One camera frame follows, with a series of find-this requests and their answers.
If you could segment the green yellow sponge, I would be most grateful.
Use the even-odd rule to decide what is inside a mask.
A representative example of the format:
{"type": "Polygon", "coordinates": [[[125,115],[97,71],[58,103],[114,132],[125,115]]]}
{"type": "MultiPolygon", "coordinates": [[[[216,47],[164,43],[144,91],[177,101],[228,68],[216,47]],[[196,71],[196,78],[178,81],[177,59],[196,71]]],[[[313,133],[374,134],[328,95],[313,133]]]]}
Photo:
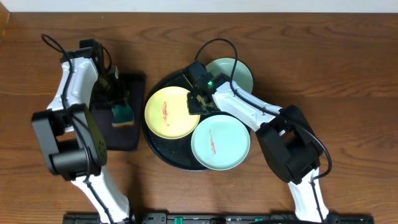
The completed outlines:
{"type": "Polygon", "coordinates": [[[116,105],[111,110],[113,112],[113,127],[117,128],[134,124],[134,112],[129,105],[116,105]]]}

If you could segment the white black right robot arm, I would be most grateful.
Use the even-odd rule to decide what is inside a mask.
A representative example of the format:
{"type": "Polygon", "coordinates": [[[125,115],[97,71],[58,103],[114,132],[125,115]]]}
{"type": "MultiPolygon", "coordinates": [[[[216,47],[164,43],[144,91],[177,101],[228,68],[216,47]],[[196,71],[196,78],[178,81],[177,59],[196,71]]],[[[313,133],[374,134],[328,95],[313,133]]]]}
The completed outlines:
{"type": "Polygon", "coordinates": [[[243,90],[231,77],[211,73],[185,75],[193,90],[191,114],[228,113],[256,133],[271,171],[287,183],[301,222],[325,223],[329,214],[319,180],[332,168],[330,153],[294,105],[281,108],[243,90]]]}

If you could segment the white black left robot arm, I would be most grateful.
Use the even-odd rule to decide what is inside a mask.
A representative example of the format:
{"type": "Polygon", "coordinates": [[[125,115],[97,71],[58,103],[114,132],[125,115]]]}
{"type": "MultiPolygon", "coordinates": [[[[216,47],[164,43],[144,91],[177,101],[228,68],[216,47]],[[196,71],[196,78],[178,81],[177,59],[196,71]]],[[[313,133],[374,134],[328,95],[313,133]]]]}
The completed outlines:
{"type": "Polygon", "coordinates": [[[126,85],[114,65],[104,64],[108,51],[101,44],[57,50],[63,71],[58,90],[47,109],[31,119],[47,169],[88,197],[98,212],[95,222],[134,223],[129,199],[106,168],[108,142],[98,126],[134,122],[126,85]],[[113,119],[96,118],[91,110],[110,110],[113,119]]]}

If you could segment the yellow plate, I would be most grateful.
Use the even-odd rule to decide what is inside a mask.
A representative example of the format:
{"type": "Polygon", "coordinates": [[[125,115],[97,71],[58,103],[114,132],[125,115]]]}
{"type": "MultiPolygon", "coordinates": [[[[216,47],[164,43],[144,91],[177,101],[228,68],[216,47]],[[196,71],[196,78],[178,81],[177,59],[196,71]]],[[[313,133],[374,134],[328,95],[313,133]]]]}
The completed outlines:
{"type": "Polygon", "coordinates": [[[188,112],[189,91],[179,86],[168,86],[156,91],[147,101],[144,117],[148,128],[164,139],[180,139],[198,125],[200,115],[188,112]]]}

